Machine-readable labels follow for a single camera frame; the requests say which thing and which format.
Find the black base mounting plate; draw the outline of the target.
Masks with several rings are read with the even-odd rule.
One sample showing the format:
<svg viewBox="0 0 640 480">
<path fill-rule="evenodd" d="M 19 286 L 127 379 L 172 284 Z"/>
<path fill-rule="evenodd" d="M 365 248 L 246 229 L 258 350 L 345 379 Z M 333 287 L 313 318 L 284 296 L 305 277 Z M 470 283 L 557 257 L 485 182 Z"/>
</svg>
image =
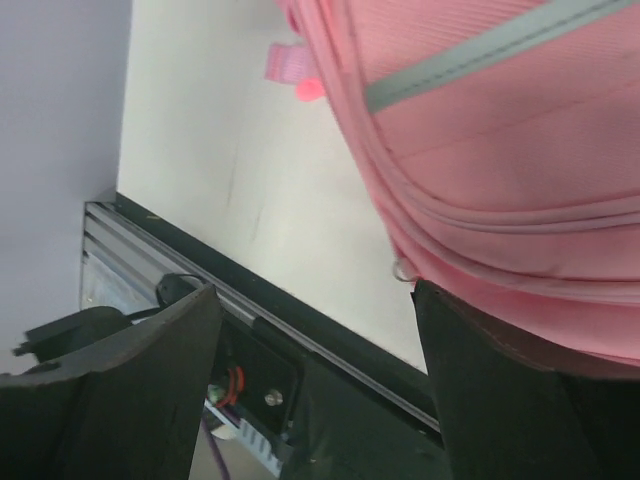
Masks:
<svg viewBox="0 0 640 480">
<path fill-rule="evenodd" d="M 115 210 L 252 307 L 289 340 L 303 380 L 284 479 L 449 479 L 428 377 L 124 195 Z"/>
</svg>

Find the aluminium frame rail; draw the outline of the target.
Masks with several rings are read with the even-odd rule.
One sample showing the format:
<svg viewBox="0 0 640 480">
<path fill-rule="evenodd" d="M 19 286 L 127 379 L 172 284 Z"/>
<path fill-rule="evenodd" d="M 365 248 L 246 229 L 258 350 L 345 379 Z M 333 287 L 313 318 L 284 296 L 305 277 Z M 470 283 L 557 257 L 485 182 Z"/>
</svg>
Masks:
<svg viewBox="0 0 640 480">
<path fill-rule="evenodd" d="M 214 284 L 237 319 L 262 318 L 372 388 L 428 429 L 439 424 L 428 377 L 125 197 L 85 207 L 86 248 L 153 289 L 167 273 Z"/>
</svg>

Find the pink student backpack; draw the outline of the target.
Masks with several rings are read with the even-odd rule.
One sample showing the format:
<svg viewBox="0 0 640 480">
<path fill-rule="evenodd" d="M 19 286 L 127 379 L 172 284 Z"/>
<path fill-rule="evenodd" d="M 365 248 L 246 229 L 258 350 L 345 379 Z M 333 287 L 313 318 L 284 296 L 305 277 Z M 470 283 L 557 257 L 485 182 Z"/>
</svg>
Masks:
<svg viewBox="0 0 640 480">
<path fill-rule="evenodd" d="M 401 267 L 564 352 L 639 363 L 639 5 L 283 1 Z"/>
</svg>

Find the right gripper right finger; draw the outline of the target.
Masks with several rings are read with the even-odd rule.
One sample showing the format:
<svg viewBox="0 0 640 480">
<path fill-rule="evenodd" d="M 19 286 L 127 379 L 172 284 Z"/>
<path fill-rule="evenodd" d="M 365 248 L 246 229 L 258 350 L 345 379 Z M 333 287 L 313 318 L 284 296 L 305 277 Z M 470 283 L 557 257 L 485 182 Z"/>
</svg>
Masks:
<svg viewBox="0 0 640 480">
<path fill-rule="evenodd" d="M 457 479 L 635 479 L 639 370 L 565 348 L 419 281 L 412 299 Z"/>
</svg>

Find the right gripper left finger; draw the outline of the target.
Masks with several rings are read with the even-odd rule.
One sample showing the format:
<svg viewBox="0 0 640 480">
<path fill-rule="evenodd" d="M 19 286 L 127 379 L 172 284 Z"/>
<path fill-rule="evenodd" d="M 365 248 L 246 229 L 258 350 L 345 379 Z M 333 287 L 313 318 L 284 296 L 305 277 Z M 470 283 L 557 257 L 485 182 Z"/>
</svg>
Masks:
<svg viewBox="0 0 640 480">
<path fill-rule="evenodd" d="M 98 306 L 26 333 L 1 378 L 5 479 L 185 479 L 223 311 L 203 286 L 133 323 Z"/>
</svg>

